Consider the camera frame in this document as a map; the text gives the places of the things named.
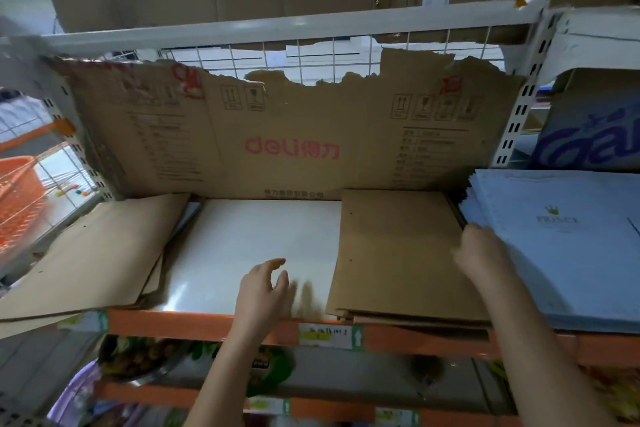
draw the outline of light blue notebook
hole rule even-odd
[[[485,219],[556,328],[640,333],[640,176],[479,169],[460,211]]]

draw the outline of blue printed package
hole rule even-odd
[[[640,168],[640,71],[576,70],[551,111],[531,167]]]

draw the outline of white metal shelf upright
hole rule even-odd
[[[513,106],[495,155],[492,161],[487,163],[493,167],[506,167],[513,152],[514,140],[520,133],[535,98],[540,68],[547,56],[556,20],[557,14],[549,10],[546,0],[528,0],[523,7],[517,7],[513,0],[494,0],[452,4],[438,9],[408,7],[41,37],[4,37],[0,38],[0,85],[13,87],[43,99],[47,110],[54,118],[66,117],[76,127],[80,127],[71,92],[62,78],[42,61],[43,56],[68,55],[93,59],[114,51],[139,50],[140,53],[148,55],[153,52],[160,54],[160,50],[164,48],[197,50],[203,46],[270,41],[296,41],[299,48],[300,40],[330,39],[335,42],[336,38],[345,36],[368,35],[372,41],[372,36],[376,34],[405,33],[406,47],[409,48],[411,33],[435,30],[447,31],[447,41],[444,44],[446,52],[452,30],[486,28],[481,53],[483,59],[492,28],[529,25],[529,37],[524,51],[520,51],[519,58],[511,61],[511,67],[507,68],[509,73],[525,76],[527,80]],[[85,168],[92,173],[103,196],[106,199],[114,198],[115,195],[108,188],[107,181],[87,163],[84,148],[77,139],[77,134],[67,139]]]

